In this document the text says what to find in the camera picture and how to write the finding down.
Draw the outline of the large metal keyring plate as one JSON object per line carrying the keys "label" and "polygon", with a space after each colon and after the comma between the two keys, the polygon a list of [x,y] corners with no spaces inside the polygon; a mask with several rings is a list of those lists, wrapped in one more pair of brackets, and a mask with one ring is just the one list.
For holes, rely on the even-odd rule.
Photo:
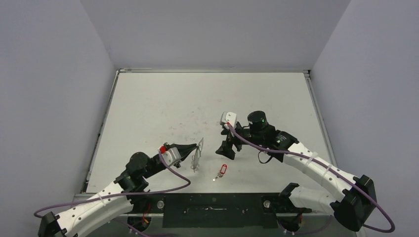
{"label": "large metal keyring plate", "polygon": [[192,156],[191,169],[193,170],[193,172],[196,172],[196,171],[199,170],[199,161],[200,161],[200,158],[202,156],[203,145],[204,145],[204,138],[202,138],[199,141],[199,143],[197,144],[197,147],[195,149],[195,153]]}

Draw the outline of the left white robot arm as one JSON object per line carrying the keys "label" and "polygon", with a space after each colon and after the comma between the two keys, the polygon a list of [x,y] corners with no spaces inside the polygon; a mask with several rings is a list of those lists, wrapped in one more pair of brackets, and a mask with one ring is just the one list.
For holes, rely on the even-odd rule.
{"label": "left white robot arm", "polygon": [[105,188],[84,201],[69,203],[70,209],[58,214],[52,211],[36,217],[41,218],[37,235],[39,237],[85,237],[112,219],[126,213],[142,212],[147,208],[147,178],[181,163],[194,152],[193,161],[200,158],[200,144],[164,143],[158,153],[149,157],[144,152],[134,153],[124,171]]}

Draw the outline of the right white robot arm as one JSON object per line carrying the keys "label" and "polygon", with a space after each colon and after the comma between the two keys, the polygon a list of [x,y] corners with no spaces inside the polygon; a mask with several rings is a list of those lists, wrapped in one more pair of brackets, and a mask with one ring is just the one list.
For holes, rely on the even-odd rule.
{"label": "right white robot arm", "polygon": [[231,160],[235,152],[249,145],[287,164],[319,184],[323,191],[290,183],[281,192],[280,207],[291,212],[295,208],[317,210],[334,216],[345,228],[358,232],[376,207],[375,185],[366,175],[357,177],[342,171],[309,150],[289,133],[277,130],[267,121],[263,111],[248,115],[248,125],[241,126],[237,115],[223,112],[220,118],[221,132],[226,139],[216,151]]}

